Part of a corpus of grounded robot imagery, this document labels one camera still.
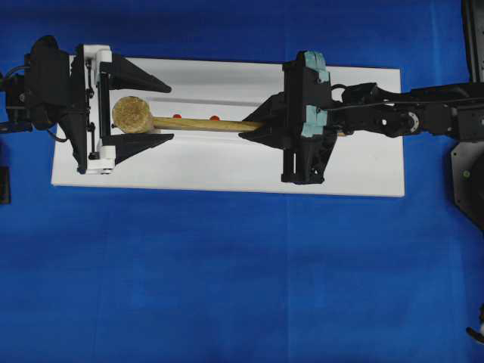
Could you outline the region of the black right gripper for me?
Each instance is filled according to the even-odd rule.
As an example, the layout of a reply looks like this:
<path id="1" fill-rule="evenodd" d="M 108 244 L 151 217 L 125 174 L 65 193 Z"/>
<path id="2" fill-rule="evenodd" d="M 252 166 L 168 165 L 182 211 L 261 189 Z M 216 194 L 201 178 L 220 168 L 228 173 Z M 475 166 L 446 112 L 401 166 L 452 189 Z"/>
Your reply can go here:
<path id="1" fill-rule="evenodd" d="M 326 62 L 289 62 L 284 65 L 284 92 L 270 96 L 243 119 L 243 122 L 266 123 L 283 116 L 287 105 L 286 129 L 263 126 L 238 136 L 284 150 L 281 181 L 295 185 L 321 184 L 337 139 L 334 130 L 326 129 L 331 104 Z"/>

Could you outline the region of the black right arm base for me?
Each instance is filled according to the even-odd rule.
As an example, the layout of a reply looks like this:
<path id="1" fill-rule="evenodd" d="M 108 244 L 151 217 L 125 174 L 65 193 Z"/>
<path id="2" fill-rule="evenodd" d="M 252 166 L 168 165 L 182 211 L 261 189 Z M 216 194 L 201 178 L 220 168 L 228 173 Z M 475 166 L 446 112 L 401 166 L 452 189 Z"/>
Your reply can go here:
<path id="1" fill-rule="evenodd" d="M 483 91 L 483 2 L 462 1 L 470 84 Z M 483 106 L 458 111 L 458 144 L 451 151 L 454 201 L 458 209 L 483 229 Z"/>

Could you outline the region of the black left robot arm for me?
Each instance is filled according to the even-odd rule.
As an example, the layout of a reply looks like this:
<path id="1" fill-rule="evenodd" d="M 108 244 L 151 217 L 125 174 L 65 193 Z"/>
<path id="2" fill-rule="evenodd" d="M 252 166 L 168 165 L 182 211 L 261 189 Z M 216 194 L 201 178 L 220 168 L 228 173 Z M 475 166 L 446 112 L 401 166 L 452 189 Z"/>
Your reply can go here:
<path id="1" fill-rule="evenodd" d="M 109 174 L 122 161 L 173 138 L 151 132 L 112 135 L 110 92 L 123 89 L 172 90 L 108 45 L 78 45 L 70 57 L 53 36 L 44 36 L 22 65 L 1 77 L 8 116 L 1 132 L 50 132 L 59 126 L 79 174 Z"/>

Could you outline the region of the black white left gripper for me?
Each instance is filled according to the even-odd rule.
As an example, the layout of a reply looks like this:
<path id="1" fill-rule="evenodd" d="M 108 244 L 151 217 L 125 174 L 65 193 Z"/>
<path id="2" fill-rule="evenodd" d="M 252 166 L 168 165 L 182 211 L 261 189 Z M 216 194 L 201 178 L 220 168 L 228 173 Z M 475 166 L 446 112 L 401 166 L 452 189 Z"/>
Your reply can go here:
<path id="1" fill-rule="evenodd" d="M 172 88 L 107 45 L 79 45 L 70 65 L 72 127 L 77 171 L 110 174 L 115 164 L 174 138 L 173 134 L 110 133 L 110 90 L 170 93 Z"/>

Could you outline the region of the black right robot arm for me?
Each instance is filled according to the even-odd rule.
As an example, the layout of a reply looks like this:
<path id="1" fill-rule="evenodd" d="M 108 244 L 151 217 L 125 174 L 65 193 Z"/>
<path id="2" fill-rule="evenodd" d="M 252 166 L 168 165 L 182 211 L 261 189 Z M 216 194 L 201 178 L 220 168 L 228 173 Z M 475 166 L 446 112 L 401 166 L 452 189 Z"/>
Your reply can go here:
<path id="1" fill-rule="evenodd" d="M 483 84 L 468 82 L 388 92 L 375 82 L 331 85 L 325 68 L 299 60 L 283 65 L 284 90 L 272 95 L 246 120 L 261 123 L 242 132 L 247 141 L 282 150 L 281 180 L 321 184 L 339 134 L 366 131 L 389 138 L 444 135 L 483 140 Z"/>

